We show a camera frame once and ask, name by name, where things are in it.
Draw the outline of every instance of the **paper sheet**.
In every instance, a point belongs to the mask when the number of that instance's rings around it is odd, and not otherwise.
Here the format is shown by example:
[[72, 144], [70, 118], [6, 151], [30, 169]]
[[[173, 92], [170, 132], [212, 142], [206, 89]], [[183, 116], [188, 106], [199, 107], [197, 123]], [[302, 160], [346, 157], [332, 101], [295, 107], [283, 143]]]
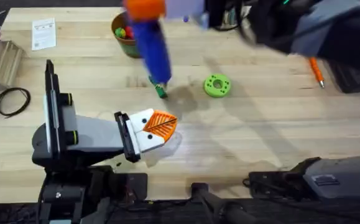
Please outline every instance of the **paper sheet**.
[[32, 22], [32, 50], [55, 47], [56, 44], [54, 18]]

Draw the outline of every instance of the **orange pen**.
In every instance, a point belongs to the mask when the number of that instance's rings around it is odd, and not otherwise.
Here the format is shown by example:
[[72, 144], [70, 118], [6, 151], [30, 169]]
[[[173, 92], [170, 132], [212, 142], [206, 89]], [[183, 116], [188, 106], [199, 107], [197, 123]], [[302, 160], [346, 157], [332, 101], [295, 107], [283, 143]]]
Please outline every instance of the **orange pen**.
[[316, 59], [312, 57], [312, 58], [309, 58], [308, 61], [310, 61], [310, 65], [311, 65], [312, 70], [314, 71], [316, 81], [319, 83], [319, 86], [324, 88], [325, 84], [324, 84], [323, 76], [322, 76], [321, 70], [318, 67]]

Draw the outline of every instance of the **red ball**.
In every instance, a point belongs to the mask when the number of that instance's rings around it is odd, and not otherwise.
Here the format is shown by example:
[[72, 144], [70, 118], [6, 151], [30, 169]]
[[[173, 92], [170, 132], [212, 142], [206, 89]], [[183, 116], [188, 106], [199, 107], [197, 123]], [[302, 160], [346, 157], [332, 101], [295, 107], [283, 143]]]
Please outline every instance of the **red ball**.
[[132, 28], [129, 26], [126, 26], [126, 28], [124, 28], [124, 30], [126, 31], [126, 35], [128, 37], [130, 37], [131, 39], [134, 39], [134, 34], [132, 32]]

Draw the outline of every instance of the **green ball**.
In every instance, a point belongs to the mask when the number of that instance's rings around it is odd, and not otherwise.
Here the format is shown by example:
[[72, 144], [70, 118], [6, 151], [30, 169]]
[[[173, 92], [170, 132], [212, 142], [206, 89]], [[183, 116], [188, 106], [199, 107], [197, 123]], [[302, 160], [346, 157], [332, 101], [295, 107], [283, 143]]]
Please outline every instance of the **green ball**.
[[209, 96], [221, 98], [231, 89], [231, 81], [223, 74], [212, 74], [206, 80], [204, 89]]
[[116, 37], [119, 37], [119, 38], [125, 38], [126, 37], [126, 31], [121, 27], [117, 28], [115, 30], [115, 35], [116, 35]]

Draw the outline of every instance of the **gray plastic part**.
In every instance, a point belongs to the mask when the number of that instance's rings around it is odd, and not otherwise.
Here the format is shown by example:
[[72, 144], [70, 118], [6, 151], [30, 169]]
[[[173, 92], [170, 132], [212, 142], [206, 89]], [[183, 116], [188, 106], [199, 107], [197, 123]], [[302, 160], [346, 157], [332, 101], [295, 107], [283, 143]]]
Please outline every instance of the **gray plastic part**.
[[62, 108], [66, 131], [78, 131], [79, 143], [68, 150], [112, 152], [123, 149], [116, 121], [76, 115], [75, 105]]
[[[333, 185], [319, 186], [320, 175], [334, 177]], [[312, 164], [303, 176], [320, 198], [360, 198], [360, 156], [346, 159], [322, 159]]]

